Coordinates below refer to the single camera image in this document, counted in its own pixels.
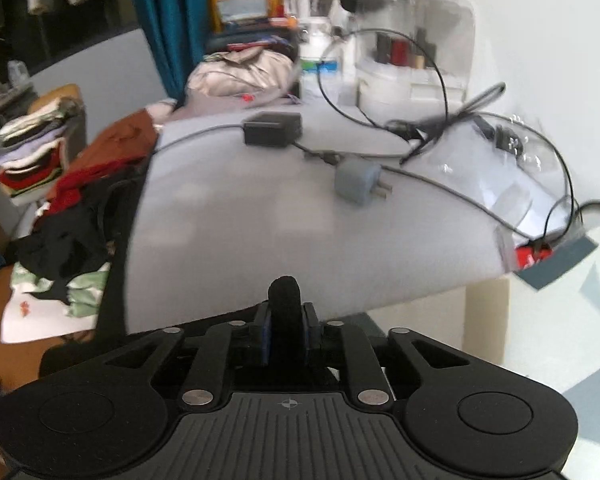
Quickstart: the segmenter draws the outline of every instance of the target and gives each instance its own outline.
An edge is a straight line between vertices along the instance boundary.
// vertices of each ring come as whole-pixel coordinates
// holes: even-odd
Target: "circular pad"
[[[458,406],[458,415],[470,428],[496,435],[516,433],[526,428],[534,416],[524,400],[499,392],[465,397]]]
[[[424,385],[407,401],[404,427],[427,456],[486,478],[538,475],[566,460],[578,423],[564,397],[533,381],[503,381],[504,391],[467,383]]]
[[[147,381],[126,377],[134,370],[111,368],[98,381],[37,381],[5,396],[0,448],[8,461],[41,477],[99,477],[150,452],[167,427],[164,401]]]
[[[114,413],[113,403],[107,397],[69,392],[52,397],[42,405],[40,422],[58,433],[87,433],[104,426]]]

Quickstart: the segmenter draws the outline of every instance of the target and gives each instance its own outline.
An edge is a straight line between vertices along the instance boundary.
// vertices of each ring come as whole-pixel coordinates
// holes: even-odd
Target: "grey wall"
[[[32,80],[39,95],[68,83],[80,87],[88,142],[118,119],[167,97],[141,29],[67,57]]]

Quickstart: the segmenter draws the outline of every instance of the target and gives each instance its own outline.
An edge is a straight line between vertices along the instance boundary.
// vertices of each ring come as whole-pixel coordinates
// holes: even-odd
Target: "crosshair symbol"
[[[288,410],[291,410],[292,408],[296,407],[298,404],[299,404],[299,402],[297,400],[293,400],[293,399],[285,399],[282,402],[280,402],[280,405],[284,406]]]

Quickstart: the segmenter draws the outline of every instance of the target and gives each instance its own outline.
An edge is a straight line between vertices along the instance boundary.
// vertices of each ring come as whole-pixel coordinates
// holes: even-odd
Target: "ribbed panel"
[[[345,403],[341,394],[234,394],[218,412],[185,416],[160,451],[136,468],[110,478],[440,480],[458,477],[424,462],[408,446],[391,418],[357,412]]]

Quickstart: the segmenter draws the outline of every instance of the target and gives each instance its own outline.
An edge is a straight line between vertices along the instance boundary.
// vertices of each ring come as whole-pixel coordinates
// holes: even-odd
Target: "power adapter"
[[[348,202],[366,205],[371,195],[386,198],[392,187],[380,180],[380,164],[364,158],[346,158],[336,166],[335,192]]]
[[[244,143],[249,146],[286,148],[302,136],[302,115],[261,112],[242,122]]]

